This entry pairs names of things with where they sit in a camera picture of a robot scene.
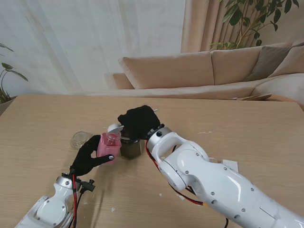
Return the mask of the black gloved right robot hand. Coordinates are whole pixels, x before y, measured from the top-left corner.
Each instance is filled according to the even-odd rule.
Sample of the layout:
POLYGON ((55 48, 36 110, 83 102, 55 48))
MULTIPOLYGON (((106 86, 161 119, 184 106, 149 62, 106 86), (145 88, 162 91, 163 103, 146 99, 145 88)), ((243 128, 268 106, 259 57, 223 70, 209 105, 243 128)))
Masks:
POLYGON ((131 140, 148 140, 162 125, 150 106, 143 105, 118 116, 123 125, 123 137, 131 140))

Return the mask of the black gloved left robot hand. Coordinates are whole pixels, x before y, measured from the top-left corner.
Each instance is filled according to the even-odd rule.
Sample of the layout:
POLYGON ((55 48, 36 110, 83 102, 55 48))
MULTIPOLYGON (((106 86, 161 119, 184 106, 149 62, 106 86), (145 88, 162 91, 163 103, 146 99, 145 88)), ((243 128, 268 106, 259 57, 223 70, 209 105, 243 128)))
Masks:
POLYGON ((92 136, 79 149, 73 164, 70 166, 70 175, 83 176, 88 174, 94 167, 114 160, 112 154, 92 158, 92 153, 96 152, 101 139, 101 135, 92 136))

